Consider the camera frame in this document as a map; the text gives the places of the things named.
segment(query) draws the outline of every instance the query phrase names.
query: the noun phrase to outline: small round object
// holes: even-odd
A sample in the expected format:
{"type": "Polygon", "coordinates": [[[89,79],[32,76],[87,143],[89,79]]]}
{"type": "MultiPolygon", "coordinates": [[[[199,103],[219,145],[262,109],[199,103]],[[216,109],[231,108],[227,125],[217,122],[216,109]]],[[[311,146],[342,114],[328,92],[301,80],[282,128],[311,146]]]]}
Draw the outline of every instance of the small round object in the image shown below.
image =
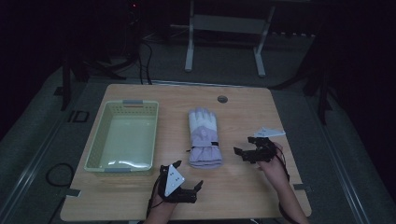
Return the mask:
{"type": "Polygon", "coordinates": [[[218,97],[218,101],[219,101],[220,103],[222,103],[222,104],[225,104],[225,103],[228,102],[228,98],[227,98],[227,96],[220,95],[220,96],[218,97]]]}

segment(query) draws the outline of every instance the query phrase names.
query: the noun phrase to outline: plastic basket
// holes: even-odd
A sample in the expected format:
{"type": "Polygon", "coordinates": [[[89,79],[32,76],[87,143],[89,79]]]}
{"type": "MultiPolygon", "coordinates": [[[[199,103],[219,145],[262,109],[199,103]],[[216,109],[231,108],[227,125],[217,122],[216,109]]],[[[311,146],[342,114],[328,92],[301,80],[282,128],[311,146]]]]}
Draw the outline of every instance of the plastic basket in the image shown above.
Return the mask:
{"type": "Polygon", "coordinates": [[[149,175],[154,158],[156,101],[108,101],[84,169],[97,175],[149,175]]]}

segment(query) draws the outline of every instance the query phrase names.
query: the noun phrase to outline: metal stand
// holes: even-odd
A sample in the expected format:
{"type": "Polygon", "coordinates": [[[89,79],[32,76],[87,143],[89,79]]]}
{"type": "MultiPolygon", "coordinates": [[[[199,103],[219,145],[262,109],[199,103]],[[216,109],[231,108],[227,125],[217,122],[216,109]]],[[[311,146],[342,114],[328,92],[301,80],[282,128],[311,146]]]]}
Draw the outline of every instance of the metal stand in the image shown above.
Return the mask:
{"type": "Polygon", "coordinates": [[[253,53],[256,60],[258,75],[259,77],[264,77],[265,70],[262,63],[262,47],[264,45],[265,38],[268,35],[268,30],[274,16],[274,12],[275,7],[271,7],[266,20],[201,15],[194,14],[194,0],[190,0],[189,45],[187,48],[185,71],[192,71],[192,60],[194,56],[194,30],[235,32],[262,36],[259,45],[253,49],[253,53]]]}

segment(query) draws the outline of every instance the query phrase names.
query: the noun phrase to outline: work glove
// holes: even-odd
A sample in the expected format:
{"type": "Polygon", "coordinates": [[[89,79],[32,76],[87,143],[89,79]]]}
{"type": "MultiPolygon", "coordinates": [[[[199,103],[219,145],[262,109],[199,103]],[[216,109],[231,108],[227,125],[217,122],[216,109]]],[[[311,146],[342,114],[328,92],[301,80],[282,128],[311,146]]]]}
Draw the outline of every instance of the work glove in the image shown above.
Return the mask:
{"type": "Polygon", "coordinates": [[[205,108],[189,112],[191,153],[189,163],[194,168],[213,169],[222,165],[219,150],[216,115],[205,108]]]}

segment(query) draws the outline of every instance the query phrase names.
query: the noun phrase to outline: white table leg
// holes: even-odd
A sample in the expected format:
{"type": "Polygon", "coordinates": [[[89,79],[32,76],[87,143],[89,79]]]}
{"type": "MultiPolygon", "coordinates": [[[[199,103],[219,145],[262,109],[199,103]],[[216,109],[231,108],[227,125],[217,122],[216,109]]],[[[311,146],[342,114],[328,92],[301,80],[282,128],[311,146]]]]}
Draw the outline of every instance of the white table leg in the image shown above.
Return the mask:
{"type": "Polygon", "coordinates": [[[190,27],[189,27],[189,45],[187,47],[186,65],[184,70],[192,70],[192,59],[194,57],[194,1],[190,0],[190,27]]]}
{"type": "Polygon", "coordinates": [[[275,12],[275,7],[271,7],[267,21],[262,29],[262,38],[260,39],[260,43],[257,47],[253,48],[254,58],[256,60],[257,72],[259,74],[259,77],[265,77],[264,64],[262,63],[262,47],[264,46],[265,38],[268,35],[268,30],[270,28],[271,19],[274,16],[274,12],[275,12]]]}

